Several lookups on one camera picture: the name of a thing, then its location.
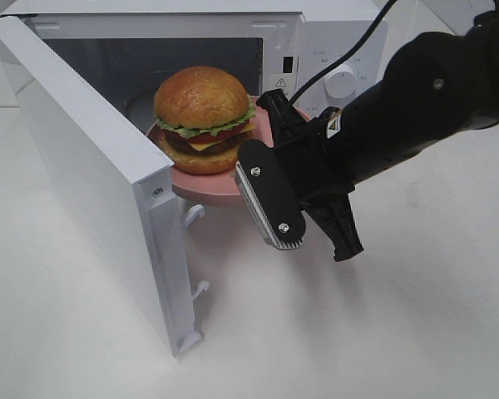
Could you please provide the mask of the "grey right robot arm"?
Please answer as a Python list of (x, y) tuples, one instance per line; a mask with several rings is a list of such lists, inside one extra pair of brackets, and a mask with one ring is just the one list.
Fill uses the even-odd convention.
[(257, 104), (273, 145), (246, 141), (235, 181), (264, 241), (296, 249), (312, 219), (335, 260), (350, 259), (363, 249), (348, 198), (356, 184), (458, 132), (499, 124), (499, 11), (478, 15), (462, 36), (420, 34), (344, 108), (306, 121), (278, 89)]

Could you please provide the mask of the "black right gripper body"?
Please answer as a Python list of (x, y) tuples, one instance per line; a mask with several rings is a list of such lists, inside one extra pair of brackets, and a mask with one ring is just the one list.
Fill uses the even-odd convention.
[(269, 112), (274, 154), (299, 207), (308, 214), (344, 215), (351, 211), (348, 194), (354, 187), (333, 169), (328, 149), (328, 124), (339, 115), (340, 109), (334, 107), (310, 121), (292, 106), (285, 115), (277, 106)]

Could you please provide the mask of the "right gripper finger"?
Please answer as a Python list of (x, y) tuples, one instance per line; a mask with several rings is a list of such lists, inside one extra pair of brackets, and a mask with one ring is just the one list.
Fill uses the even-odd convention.
[(250, 139), (240, 146), (235, 183), (265, 243), (278, 250), (302, 245), (306, 223), (299, 201), (264, 142)]
[(332, 241), (335, 262), (349, 260), (363, 251), (348, 195), (304, 202), (302, 208)]

